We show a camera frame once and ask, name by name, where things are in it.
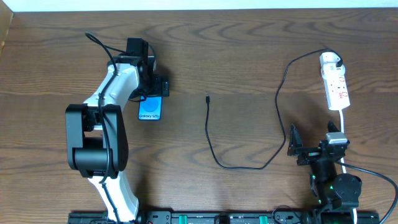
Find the blue Galaxy smartphone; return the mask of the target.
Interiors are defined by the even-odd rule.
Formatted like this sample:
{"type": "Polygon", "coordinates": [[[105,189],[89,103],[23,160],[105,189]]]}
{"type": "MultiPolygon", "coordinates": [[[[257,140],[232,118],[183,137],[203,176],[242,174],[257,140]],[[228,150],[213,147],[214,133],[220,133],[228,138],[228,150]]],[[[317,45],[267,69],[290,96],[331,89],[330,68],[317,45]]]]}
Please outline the blue Galaxy smartphone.
{"type": "Polygon", "coordinates": [[[145,101],[139,103],[139,120],[158,121],[161,119],[162,97],[148,97],[145,101]]]}

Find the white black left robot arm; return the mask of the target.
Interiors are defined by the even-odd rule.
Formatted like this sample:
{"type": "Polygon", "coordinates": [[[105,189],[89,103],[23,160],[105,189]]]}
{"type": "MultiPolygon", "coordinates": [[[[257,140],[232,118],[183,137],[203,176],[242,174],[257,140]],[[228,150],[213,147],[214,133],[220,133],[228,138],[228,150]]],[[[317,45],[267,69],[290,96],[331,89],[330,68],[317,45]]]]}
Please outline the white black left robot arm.
{"type": "Polygon", "coordinates": [[[103,219],[108,223],[147,221],[124,171],[129,146],[123,109],[134,98],[167,96],[169,84],[154,74],[155,69],[154,56],[113,57],[98,89],[65,111],[68,164],[97,189],[108,210],[103,219]]]}

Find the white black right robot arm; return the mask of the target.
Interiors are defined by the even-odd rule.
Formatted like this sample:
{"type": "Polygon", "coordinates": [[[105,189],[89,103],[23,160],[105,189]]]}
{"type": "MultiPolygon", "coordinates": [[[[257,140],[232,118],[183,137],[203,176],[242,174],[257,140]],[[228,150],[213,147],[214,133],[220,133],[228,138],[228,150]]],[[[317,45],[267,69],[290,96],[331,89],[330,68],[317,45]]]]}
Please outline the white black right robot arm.
{"type": "Polygon", "coordinates": [[[359,207],[362,181],[348,173],[338,174],[335,164],[345,157],[349,140],[333,122],[317,147],[304,147],[299,132],[290,126],[288,156],[298,166],[310,166],[310,188],[320,204],[303,216],[304,223],[348,223],[359,207]]]}

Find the white power strip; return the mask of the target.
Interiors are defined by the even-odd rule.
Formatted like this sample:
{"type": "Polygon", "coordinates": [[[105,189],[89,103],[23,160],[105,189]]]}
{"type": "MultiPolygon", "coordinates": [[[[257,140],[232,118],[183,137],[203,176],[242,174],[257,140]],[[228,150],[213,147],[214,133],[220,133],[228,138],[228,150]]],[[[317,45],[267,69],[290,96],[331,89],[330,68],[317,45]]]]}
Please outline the white power strip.
{"type": "Polygon", "coordinates": [[[324,52],[320,56],[320,66],[328,108],[332,111],[347,108],[350,101],[342,58],[334,52],[324,52]]]}

